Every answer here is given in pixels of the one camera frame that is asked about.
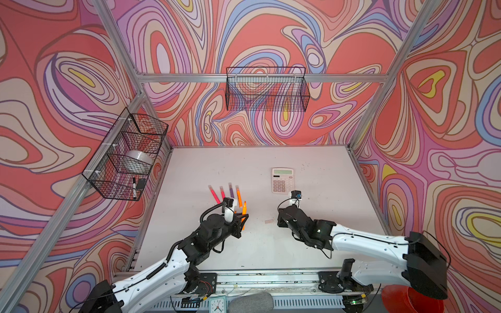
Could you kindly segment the purple pen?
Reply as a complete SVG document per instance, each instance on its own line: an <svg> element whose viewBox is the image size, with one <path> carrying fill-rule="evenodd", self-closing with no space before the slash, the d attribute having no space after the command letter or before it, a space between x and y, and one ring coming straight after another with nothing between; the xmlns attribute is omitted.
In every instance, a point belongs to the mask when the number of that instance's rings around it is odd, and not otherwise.
<svg viewBox="0 0 501 313"><path fill-rule="evenodd" d="M229 183L229 184L228 184L228 188L229 188L229 191L230 191L230 197L231 197L231 198L235 198L232 183Z"/></svg>

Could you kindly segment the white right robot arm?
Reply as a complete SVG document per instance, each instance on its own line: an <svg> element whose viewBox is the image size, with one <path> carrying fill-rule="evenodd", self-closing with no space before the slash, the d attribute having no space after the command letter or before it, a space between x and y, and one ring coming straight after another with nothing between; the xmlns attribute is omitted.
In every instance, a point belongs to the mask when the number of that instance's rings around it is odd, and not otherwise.
<svg viewBox="0 0 501 313"><path fill-rule="evenodd" d="M447 299L447 258L422 233L383 236L362 232L328 220L313 220L296 204L277 211L278 227L290 229L292 237L308 247L353 252L372 259L345 259L337 275L341 282L402 285L433 299Z"/></svg>

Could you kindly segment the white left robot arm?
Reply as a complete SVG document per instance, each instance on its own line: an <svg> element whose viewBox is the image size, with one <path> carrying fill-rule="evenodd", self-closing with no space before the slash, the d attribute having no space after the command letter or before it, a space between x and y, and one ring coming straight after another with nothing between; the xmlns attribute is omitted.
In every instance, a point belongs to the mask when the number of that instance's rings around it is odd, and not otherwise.
<svg viewBox="0 0 501 313"><path fill-rule="evenodd" d="M212 214L185 239L173 244L167 256L147 269L115 283L103 280L80 304L80 312L145 312L168 296L189 293L200 284L196 268L230 236L241 237L248 214Z"/></svg>

